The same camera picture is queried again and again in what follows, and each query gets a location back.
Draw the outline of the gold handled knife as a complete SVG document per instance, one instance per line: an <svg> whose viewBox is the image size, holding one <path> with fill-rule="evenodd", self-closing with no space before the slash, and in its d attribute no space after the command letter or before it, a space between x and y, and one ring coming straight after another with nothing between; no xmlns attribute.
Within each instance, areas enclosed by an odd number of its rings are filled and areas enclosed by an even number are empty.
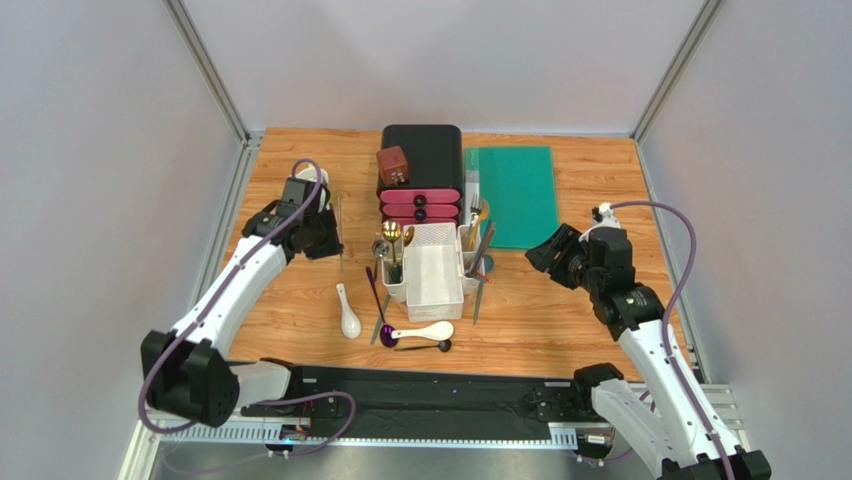
<svg viewBox="0 0 852 480"><path fill-rule="evenodd" d="M476 238L479 235L480 225L488 218L489 213L490 206L488 201L481 195L477 195L471 206L471 224L465 243L465 249L467 251L471 251L474 248Z"/></svg>

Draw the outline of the large silver fork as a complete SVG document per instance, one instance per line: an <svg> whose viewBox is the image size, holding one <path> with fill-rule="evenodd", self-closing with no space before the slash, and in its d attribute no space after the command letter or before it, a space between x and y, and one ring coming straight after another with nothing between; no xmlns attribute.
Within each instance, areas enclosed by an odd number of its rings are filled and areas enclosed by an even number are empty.
<svg viewBox="0 0 852 480"><path fill-rule="evenodd" d="M478 231L479 220L483 209L483 199L479 193L473 195L470 208L470 225L467 234L465 248L470 251L474 248L475 237Z"/></svg>

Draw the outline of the small silver fork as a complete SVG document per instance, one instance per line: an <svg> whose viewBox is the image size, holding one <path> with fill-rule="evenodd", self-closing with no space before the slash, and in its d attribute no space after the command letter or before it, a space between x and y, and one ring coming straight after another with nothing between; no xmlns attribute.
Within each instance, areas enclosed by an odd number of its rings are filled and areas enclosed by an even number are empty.
<svg viewBox="0 0 852 480"><path fill-rule="evenodd" d="M374 256L374 264L373 264L372 273L373 273L373 278L375 280L377 280L379 278L379 274L381 273L381 268L380 268L381 257L377 254L377 249L379 248L381 240L382 240L381 234L376 233L374 235L374 241L373 241L373 244L371 246L371 251L372 251L373 256Z"/></svg>

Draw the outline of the yellow-green mug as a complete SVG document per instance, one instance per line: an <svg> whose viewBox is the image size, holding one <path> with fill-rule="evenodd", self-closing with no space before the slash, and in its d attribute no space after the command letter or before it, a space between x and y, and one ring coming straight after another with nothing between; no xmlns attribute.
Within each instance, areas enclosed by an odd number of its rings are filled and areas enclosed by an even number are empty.
<svg viewBox="0 0 852 480"><path fill-rule="evenodd" d="M329 189L328 189L329 175L328 175L327 171L323 168L320 169L320 173L321 173L321 176L322 176L322 181L321 181L322 187L320 188L320 192L317 195L317 211L318 212L322 212L322 211L328 209L329 196L330 196ZM307 182L315 183L316 180L317 180L317 170L312 166L308 166L308 167L304 168L303 170L299 171L296 174L296 177L300 180L305 180Z"/></svg>

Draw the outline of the silver spoon in caddy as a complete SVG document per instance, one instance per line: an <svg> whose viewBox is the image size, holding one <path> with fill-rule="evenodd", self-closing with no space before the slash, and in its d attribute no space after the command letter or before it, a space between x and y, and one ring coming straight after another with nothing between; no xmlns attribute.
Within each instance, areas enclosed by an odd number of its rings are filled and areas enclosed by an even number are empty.
<svg viewBox="0 0 852 480"><path fill-rule="evenodd" d="M380 268L381 268L382 263L387 259L387 257L390 255L390 253L391 253L391 244L387 240L382 238L380 245L379 245L379 248L377 249L377 254L381 257Z"/></svg>

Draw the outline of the gold spoon in caddy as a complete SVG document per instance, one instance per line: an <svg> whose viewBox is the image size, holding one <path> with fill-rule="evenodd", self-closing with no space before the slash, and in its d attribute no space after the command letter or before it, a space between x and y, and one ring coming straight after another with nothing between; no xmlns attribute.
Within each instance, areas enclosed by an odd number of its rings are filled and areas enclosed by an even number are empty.
<svg viewBox="0 0 852 480"><path fill-rule="evenodd" d="M402 236L404 248L407 248L411 244L411 242L413 241L414 234L415 234L415 226L414 225L407 226L406 229L404 230L404 233L403 233L403 236Z"/></svg>

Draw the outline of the white ceramic spoon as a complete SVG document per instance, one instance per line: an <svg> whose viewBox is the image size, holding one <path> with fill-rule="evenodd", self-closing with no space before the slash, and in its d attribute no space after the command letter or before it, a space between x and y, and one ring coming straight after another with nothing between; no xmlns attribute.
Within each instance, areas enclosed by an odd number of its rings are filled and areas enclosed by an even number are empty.
<svg viewBox="0 0 852 480"><path fill-rule="evenodd" d="M362 332L361 321L349 302L345 285L337 283L335 288L341 307L341 332L347 339L356 339Z"/></svg>
<svg viewBox="0 0 852 480"><path fill-rule="evenodd" d="M432 341L448 340L454 334L454 325L449 321L435 322L427 327L417 329L395 329L390 333L390 338L398 340L409 337L419 337Z"/></svg>

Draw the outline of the brown relay block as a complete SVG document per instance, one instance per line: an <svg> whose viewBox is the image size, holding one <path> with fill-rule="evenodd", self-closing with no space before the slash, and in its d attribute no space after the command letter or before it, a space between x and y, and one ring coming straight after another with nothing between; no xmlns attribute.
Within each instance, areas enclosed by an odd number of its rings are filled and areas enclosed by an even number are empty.
<svg viewBox="0 0 852 480"><path fill-rule="evenodd" d="M409 180L409 162L400 146L391 146L376 152L379 180L382 185L396 186Z"/></svg>

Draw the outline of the teal plastic knife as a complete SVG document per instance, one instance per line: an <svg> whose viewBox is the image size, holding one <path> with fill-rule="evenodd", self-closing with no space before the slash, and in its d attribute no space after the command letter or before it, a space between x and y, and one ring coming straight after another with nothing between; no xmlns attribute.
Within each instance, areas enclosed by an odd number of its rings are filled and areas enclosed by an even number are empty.
<svg viewBox="0 0 852 480"><path fill-rule="evenodd" d="M389 294L384 295L384 299L379 303L379 315L376 320L376 324L373 329L372 337L370 340L370 344L374 345L380 338L381 331L386 323L385 321L385 312L387 307L389 306L391 301L391 296Z"/></svg>

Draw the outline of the teal plastic spoon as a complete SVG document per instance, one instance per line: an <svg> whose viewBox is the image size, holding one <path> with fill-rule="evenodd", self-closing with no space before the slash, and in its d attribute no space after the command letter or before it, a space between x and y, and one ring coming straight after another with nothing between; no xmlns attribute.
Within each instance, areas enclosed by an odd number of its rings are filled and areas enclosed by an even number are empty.
<svg viewBox="0 0 852 480"><path fill-rule="evenodd" d="M484 277L486 277L490 274L490 272L493 270L493 268L494 268L493 257L490 254L485 254L484 257L483 257L483 260L481 262L481 268L480 268L481 273L483 274ZM474 325L477 325L478 321L479 321L480 312L481 312L481 304L482 304L482 300L483 300L483 296L484 296L484 288L485 288L485 284L482 283L478 287L478 290L477 290L476 300L475 300L475 304L474 304L474 311L473 311L473 324Z"/></svg>

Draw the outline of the teal cutting mat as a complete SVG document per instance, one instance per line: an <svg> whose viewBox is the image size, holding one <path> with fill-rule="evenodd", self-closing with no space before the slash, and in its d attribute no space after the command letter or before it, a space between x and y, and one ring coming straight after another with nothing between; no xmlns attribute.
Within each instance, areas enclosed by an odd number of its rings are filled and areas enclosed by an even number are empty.
<svg viewBox="0 0 852 480"><path fill-rule="evenodd" d="M492 246L528 250L560 226L549 146L468 147L466 161L496 223Z"/></svg>

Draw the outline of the black and pink drawer box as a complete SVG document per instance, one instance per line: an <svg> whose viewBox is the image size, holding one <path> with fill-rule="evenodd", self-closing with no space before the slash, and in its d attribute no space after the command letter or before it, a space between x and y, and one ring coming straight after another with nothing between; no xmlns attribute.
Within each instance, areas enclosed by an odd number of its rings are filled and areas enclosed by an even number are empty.
<svg viewBox="0 0 852 480"><path fill-rule="evenodd" d="M465 165L460 128L451 124L392 124L381 133L380 149L400 146L409 162L409 180L385 186L376 196L384 220L402 225L462 220Z"/></svg>

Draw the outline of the white perforated utensil caddy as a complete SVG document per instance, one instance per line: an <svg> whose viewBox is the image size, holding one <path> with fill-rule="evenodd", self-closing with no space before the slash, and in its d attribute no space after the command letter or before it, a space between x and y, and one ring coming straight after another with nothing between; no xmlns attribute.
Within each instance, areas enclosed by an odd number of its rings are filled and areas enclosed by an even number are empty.
<svg viewBox="0 0 852 480"><path fill-rule="evenodd" d="M382 285L413 323L459 320L479 285L466 276L465 261L470 254L462 250L464 229L452 222L413 225L411 244L404 248L401 238L402 245L396 249L402 282L389 283L391 264L385 261L381 265Z"/></svg>

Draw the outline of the black small spoon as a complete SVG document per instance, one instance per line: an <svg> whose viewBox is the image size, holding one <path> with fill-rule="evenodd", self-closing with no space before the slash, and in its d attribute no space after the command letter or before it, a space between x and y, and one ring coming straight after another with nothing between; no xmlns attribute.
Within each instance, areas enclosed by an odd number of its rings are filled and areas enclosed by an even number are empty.
<svg viewBox="0 0 852 480"><path fill-rule="evenodd" d="M441 340L432 345L419 345L419 346L409 346L396 348L395 352L409 352L409 351L419 351L426 349L437 349L442 353L447 353L452 349L452 341L450 339Z"/></svg>

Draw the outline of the black mounting rail base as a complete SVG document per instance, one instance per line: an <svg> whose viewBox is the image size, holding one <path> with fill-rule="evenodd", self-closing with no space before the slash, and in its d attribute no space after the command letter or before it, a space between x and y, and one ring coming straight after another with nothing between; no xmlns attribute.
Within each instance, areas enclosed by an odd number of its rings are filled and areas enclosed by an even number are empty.
<svg viewBox="0 0 852 480"><path fill-rule="evenodd" d="M568 378L301 366L286 394L295 399L338 391L345 399L292 406L251 406L250 417L307 420L310 433L399 440L545 440L552 423L589 426L603 417Z"/></svg>

